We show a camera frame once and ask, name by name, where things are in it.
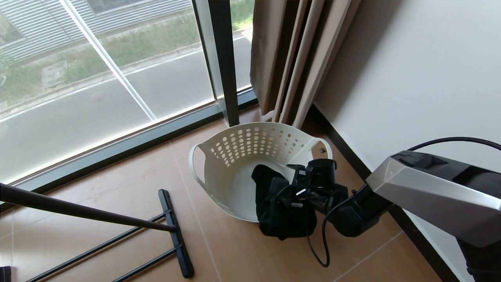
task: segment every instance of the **curtain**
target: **curtain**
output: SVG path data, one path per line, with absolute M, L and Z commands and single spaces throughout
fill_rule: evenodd
M 360 0 L 256 0 L 250 83 L 261 114 L 300 128 Z

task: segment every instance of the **green grass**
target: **green grass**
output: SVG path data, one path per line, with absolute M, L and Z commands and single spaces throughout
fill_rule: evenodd
M 252 27 L 254 0 L 231 2 L 233 30 Z M 106 39 L 101 44 L 119 67 L 185 47 L 200 41 L 195 15 L 189 13 L 179 16 L 167 24 L 156 24 L 147 30 L 129 33 L 125 36 Z M 63 52 L 57 59 L 38 65 L 19 65 L 12 59 L 1 56 L 4 66 L 0 70 L 7 79 L 2 86 L 0 102 L 15 100 L 25 96 L 35 96 L 43 91 L 42 69 L 66 60 L 68 69 L 64 74 L 65 84 L 77 82 L 90 76 L 108 71 L 108 67 L 92 47 L 78 52 Z

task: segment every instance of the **laundry basket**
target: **laundry basket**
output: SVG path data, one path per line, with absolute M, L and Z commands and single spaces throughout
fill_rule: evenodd
M 197 182 L 223 211 L 241 220 L 257 222 L 256 184 L 251 177 L 256 165 L 266 165 L 291 181 L 294 170 L 286 165 L 306 166 L 313 159 L 311 149 L 318 142 L 324 143 L 331 159 L 332 150 L 321 138 L 283 123 L 246 123 L 195 145 L 189 154 L 189 166 Z M 197 147 L 205 154 L 205 182 L 193 166 Z

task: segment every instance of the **baseboard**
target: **baseboard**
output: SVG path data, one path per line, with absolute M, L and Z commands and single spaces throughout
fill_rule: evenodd
M 351 150 L 351 148 L 346 144 L 344 139 L 339 135 L 339 133 L 334 129 L 331 123 L 325 118 L 325 116 L 317 109 L 316 106 L 312 106 L 308 112 L 313 120 L 322 128 L 322 130 L 327 134 L 327 137 L 334 143 L 336 148 L 341 152 L 341 154 L 346 158 L 350 165 L 355 169 L 357 174 L 362 178 L 366 179 L 371 171 L 363 163 L 363 161 Z M 442 257 L 437 253 L 435 248 L 430 244 L 430 242 L 424 237 L 424 235 L 419 231 L 419 229 L 414 225 L 412 220 L 407 216 L 407 214 L 397 206 L 393 206 L 389 210 L 390 215 L 395 219 L 400 228 L 407 234 L 409 239 L 414 243 L 416 248 L 421 252 L 426 261 L 430 264 L 433 270 L 444 282 L 459 282 L 459 279 L 452 272 L 450 267 L 443 261 Z

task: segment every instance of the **tiled floor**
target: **tiled floor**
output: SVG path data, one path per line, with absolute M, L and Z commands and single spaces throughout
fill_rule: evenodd
M 254 108 L 242 114 L 241 122 L 266 118 L 260 117 Z M 306 124 L 304 131 L 327 139 L 311 120 Z M 222 212 L 193 179 L 188 152 L 194 144 L 223 129 L 222 121 L 214 122 L 61 187 L 50 196 L 149 219 L 161 213 L 158 189 L 168 190 L 195 268 L 192 280 L 439 281 L 388 214 L 357 238 L 343 237 L 328 226 L 331 266 L 322 268 L 304 238 L 279 241 L 265 237 L 257 224 Z M 338 182 L 349 189 L 358 189 L 362 180 L 331 146 L 338 162 Z M 202 155 L 195 155 L 195 167 L 201 171 Z M 26 281 L 130 228 L 23 207 L 0 215 L 0 227 L 0 265 L 14 266 L 14 281 Z M 324 257 L 319 226 L 312 243 Z M 110 281 L 171 247 L 169 234 L 147 230 L 51 281 Z M 184 278 L 177 260 L 171 258 L 134 280 L 184 281 Z

